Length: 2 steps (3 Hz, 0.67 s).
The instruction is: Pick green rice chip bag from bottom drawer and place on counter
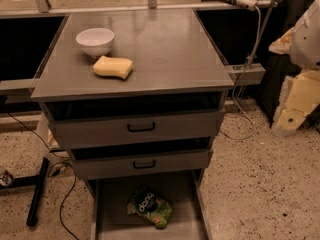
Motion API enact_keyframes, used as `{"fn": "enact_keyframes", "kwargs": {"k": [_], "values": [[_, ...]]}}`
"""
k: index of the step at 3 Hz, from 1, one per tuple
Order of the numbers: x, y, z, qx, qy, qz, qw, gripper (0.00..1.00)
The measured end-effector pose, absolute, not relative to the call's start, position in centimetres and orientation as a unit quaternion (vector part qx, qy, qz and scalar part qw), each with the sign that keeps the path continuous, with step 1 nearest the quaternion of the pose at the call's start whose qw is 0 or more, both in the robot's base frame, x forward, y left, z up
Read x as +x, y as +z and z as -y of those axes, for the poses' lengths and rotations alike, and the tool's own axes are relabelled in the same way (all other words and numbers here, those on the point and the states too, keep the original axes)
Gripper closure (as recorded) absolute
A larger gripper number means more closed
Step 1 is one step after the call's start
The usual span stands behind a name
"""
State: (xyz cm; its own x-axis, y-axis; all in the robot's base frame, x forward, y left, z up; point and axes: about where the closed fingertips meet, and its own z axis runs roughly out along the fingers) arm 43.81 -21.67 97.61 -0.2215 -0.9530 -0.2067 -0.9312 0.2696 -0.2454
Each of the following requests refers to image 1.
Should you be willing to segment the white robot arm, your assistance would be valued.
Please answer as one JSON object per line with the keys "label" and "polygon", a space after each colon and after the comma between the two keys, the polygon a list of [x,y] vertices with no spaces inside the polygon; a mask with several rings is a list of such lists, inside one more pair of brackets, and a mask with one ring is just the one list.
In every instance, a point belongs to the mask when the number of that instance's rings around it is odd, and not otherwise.
{"label": "white robot arm", "polygon": [[301,68],[295,77],[285,77],[273,117],[273,133],[290,136],[320,105],[320,0],[314,0],[295,26],[269,50],[288,54],[290,62]]}

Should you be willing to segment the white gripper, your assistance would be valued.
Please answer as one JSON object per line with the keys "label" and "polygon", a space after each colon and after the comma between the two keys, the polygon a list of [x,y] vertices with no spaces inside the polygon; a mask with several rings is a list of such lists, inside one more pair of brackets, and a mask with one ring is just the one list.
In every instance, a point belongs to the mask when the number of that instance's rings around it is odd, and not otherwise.
{"label": "white gripper", "polygon": [[280,137],[294,134],[319,105],[319,71],[303,69],[295,77],[286,76],[273,117],[272,132]]}

